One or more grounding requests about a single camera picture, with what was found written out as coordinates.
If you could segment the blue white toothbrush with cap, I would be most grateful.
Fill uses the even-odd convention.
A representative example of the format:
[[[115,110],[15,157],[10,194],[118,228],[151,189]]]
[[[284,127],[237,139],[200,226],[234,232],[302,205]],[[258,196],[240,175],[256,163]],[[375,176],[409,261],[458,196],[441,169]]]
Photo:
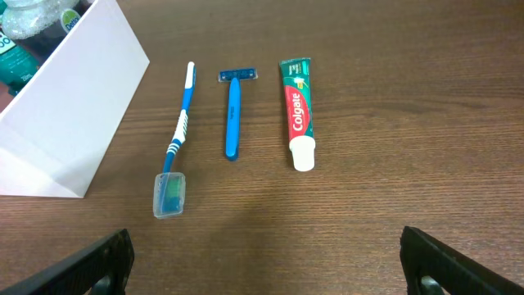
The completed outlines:
[[[172,172],[174,159],[186,140],[188,113],[192,102],[196,83],[196,67],[193,61],[187,64],[183,99],[178,122],[173,138],[166,151],[163,170],[155,178],[153,194],[153,215],[157,219],[165,219],[183,213],[186,194],[186,179],[181,172]]]

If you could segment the white square cardboard box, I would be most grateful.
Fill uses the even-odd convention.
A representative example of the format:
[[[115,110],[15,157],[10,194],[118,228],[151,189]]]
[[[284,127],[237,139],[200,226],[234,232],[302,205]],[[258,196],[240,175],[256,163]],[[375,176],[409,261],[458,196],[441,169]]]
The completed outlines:
[[[1,193],[85,196],[150,61],[96,1],[1,114]]]

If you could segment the clear spray bottle purple liquid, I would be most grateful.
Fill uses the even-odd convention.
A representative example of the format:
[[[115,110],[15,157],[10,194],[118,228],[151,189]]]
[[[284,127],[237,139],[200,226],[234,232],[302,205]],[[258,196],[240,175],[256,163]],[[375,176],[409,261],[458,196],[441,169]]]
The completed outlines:
[[[2,31],[43,64],[89,9],[88,0],[4,0]]]

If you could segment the blue disposable razor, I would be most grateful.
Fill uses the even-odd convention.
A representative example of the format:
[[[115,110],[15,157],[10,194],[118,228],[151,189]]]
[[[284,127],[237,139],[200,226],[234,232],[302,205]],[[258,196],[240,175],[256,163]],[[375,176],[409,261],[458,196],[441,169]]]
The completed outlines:
[[[253,80],[257,78],[257,70],[254,67],[222,70],[218,74],[218,81],[220,83],[229,83],[228,114],[224,146],[224,154],[229,161],[235,161],[238,158],[240,147],[242,108],[241,82],[243,80]]]

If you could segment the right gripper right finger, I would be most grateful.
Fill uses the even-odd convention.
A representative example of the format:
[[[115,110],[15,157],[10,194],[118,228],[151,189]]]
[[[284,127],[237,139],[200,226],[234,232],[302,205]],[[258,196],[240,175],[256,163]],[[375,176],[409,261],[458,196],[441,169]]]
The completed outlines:
[[[408,295],[522,294],[523,287],[410,226],[400,237]]]

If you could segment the Colgate toothpaste tube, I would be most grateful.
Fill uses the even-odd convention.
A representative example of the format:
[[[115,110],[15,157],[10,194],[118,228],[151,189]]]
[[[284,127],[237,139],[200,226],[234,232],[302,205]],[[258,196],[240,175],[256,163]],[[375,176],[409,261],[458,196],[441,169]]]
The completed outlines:
[[[300,172],[315,165],[313,112],[310,90],[310,58],[302,57],[279,63],[287,109],[287,126],[293,166]]]

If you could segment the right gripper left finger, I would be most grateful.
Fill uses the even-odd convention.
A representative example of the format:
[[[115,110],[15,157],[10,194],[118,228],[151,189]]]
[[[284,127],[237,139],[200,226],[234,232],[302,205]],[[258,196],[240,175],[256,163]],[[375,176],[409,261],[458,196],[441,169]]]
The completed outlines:
[[[121,229],[55,265],[1,291],[2,295],[125,295],[134,262],[129,232]]]

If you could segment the teal mouthwash bottle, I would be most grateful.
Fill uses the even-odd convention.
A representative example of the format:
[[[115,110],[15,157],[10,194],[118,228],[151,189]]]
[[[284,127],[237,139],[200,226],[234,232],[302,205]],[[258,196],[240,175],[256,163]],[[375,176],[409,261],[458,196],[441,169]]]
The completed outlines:
[[[15,97],[38,71],[40,64],[1,29],[1,82]]]

